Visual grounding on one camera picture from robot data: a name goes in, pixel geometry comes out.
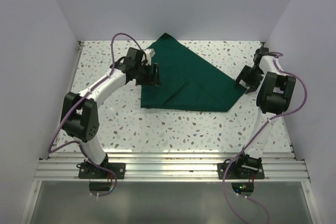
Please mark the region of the green surgical cloth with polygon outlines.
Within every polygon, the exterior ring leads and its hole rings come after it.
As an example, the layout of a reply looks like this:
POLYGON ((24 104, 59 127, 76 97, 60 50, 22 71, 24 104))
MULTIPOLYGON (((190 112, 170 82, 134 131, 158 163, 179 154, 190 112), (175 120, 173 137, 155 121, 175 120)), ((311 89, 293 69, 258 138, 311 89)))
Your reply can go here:
POLYGON ((159 66, 160 86, 142 86, 141 107, 228 112, 246 92, 235 80, 164 33, 149 46, 159 66))

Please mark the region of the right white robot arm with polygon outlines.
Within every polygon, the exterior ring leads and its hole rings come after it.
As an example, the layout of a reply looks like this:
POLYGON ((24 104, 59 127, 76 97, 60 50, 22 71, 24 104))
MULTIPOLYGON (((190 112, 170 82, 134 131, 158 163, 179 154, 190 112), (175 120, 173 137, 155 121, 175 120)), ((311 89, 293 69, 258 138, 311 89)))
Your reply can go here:
POLYGON ((277 116, 286 112, 290 105, 296 78, 282 73, 275 66, 278 56, 279 53, 270 52, 264 46, 258 48, 254 54, 254 64, 251 67, 245 65, 235 80, 237 85, 247 87, 247 94, 257 92, 258 108, 250 140, 235 161, 234 172, 240 178, 261 169, 264 148, 277 116))

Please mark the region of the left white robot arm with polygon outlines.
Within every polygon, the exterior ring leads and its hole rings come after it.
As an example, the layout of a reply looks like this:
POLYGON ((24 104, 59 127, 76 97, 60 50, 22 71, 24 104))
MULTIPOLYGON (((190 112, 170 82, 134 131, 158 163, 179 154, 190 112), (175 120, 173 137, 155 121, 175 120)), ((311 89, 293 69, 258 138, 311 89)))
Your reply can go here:
POLYGON ((138 86, 159 86, 159 65, 152 62, 154 55, 154 49, 129 48, 127 55, 114 62, 110 70, 91 86, 78 93, 69 92, 65 95, 61 129, 79 144, 86 160, 92 164, 90 171, 97 178, 104 178, 109 172, 109 165, 105 162, 107 154, 97 137, 98 108, 130 81, 135 81, 138 86))

